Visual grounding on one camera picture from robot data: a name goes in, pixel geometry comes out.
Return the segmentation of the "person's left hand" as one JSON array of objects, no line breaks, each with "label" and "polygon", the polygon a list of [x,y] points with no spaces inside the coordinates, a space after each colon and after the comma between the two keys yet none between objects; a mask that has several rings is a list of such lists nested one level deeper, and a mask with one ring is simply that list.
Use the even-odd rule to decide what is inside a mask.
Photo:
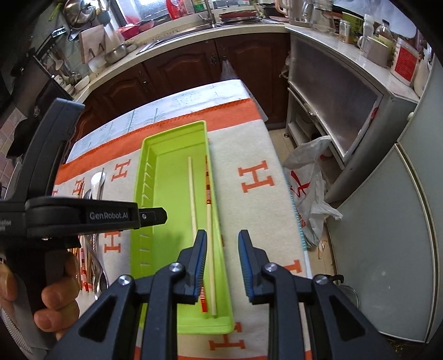
[{"label": "person's left hand", "polygon": [[[40,330],[51,333],[59,341],[77,322],[79,306],[76,298],[79,284],[76,279],[79,264],[73,253],[65,257],[64,277],[45,287],[41,299],[45,308],[34,314],[35,325]],[[16,322],[13,302],[17,299],[17,282],[6,264],[1,264],[1,308],[11,320]]]}]

